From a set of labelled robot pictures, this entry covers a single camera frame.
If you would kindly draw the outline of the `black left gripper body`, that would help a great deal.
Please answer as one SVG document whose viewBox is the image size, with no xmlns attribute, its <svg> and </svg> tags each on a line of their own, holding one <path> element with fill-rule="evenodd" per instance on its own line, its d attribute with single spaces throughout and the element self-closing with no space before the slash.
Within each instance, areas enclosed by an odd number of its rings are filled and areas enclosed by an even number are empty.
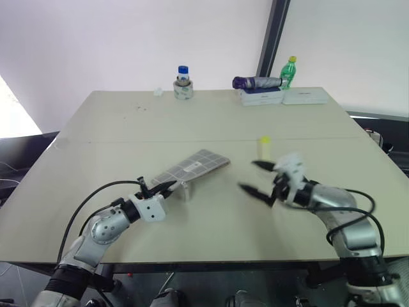
<svg viewBox="0 0 409 307">
<path fill-rule="evenodd" d="M 143 193 L 142 191 L 139 191 L 136 194 L 134 194 L 134 196 L 139 200 L 149 199 L 149 198 L 152 198 L 153 196 L 158 196 L 158 195 L 162 196 L 162 193 L 151 193 L 151 192 L 149 192 L 148 194 L 146 194 L 146 193 Z"/>
</svg>

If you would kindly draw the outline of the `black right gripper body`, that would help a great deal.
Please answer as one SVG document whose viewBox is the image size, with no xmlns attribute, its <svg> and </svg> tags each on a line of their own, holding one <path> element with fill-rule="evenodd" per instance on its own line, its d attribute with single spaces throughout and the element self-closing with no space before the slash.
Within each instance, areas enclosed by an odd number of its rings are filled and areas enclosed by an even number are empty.
<svg viewBox="0 0 409 307">
<path fill-rule="evenodd" d="M 281 202 L 286 201 L 288 197 L 288 177 L 286 174 L 277 174 L 273 180 L 273 189 L 271 194 L 271 202 L 276 200 Z"/>
</svg>

